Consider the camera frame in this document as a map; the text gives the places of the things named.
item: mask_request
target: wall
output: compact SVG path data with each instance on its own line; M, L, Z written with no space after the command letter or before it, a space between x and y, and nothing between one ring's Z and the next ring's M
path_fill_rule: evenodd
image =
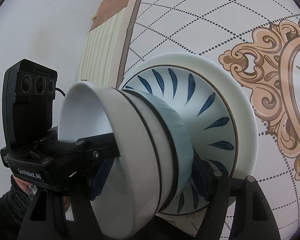
M27 58L58 72L57 87L67 92L78 79L82 51L102 0L5 0L0 7L0 149L2 82L5 71ZM63 97L56 95L53 125ZM0 159L0 197L10 188L9 169Z

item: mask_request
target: clock face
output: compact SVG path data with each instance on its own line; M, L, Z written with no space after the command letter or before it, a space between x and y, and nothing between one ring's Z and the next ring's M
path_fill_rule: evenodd
M300 141L300 36L282 52L280 81L285 108Z

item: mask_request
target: blue petal design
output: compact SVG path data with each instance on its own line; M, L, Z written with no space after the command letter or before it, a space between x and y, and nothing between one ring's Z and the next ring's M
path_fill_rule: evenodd
M207 101L204 103L203 107L199 111L199 114L202 114L205 110L207 110L213 103L214 99L216 98L216 93L213 92L207 99Z
M228 150L228 151L232 151L234 149L233 145L227 141L219 141L219 142L215 142L215 143L211 143L208 144L223 150Z
M161 91L162 91L162 96L163 96L163 92L164 92L164 81L163 81L163 78L162 76L157 72L155 71L154 69L152 70L154 76L155 76L155 79L157 80L157 83L159 84L159 87L161 88Z
M148 90L148 92L152 95L152 89L151 89L151 86L148 83L148 81L145 80L144 78L140 77L139 75L138 75L138 78L141 81L141 83L145 86L145 88Z
M216 120L213 124L209 125L206 129L212 128L212 127L220 127L224 126L229 122L229 117L221 117L220 119Z
M179 197L178 210L177 210L178 213L180 213L180 211L183 208L184 204L185 204L185 196L183 195L183 192L181 192L180 197Z
M171 68L168 68L168 70L169 70L169 74L170 74L170 77L171 77L171 80L172 80L173 98L174 98L174 95L176 94L176 91L177 91L178 79L177 79L176 74L173 72L173 70Z
M190 98L192 97L194 90L195 90L195 80L194 80L192 74L189 74L187 103L189 102Z
M219 171L221 171L222 173L224 173L224 174L226 174L227 176L229 176L226 167L225 167L222 163L220 163L220 162L218 162L218 161L214 161L214 160L208 160L208 161L209 161L209 162L212 162L212 163L219 169Z
M198 196L197 190L194 188L194 186L192 186L192 184L191 184L191 189L192 189L192 195L193 195L193 207L194 207L194 209L197 209L198 204L199 204L199 196Z

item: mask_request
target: silver bolt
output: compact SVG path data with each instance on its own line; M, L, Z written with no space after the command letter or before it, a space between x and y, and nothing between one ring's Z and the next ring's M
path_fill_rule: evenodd
M222 172L221 171L214 171L213 174L216 177L221 177L222 176Z
M100 156L100 153L98 153L97 151L94 151L92 153L92 156L95 157L95 158L98 158Z
M254 182L255 178L253 176L247 176L247 180L250 182Z
M52 160L52 158L51 157L48 157L48 158L45 158L45 159L43 159L42 160L42 164L47 164L48 162L50 162Z
M75 143L75 145L80 145L80 144L83 144L83 143L84 143L84 141L78 141L78 142Z

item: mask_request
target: white plate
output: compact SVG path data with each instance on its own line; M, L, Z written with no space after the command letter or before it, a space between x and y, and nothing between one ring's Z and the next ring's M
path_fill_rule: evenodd
M132 70L120 88L152 93L166 101L182 117L202 158L222 163L236 178L252 173L258 152L253 110L240 86L220 66L196 55L164 54ZM206 205L189 181L163 213L186 215Z

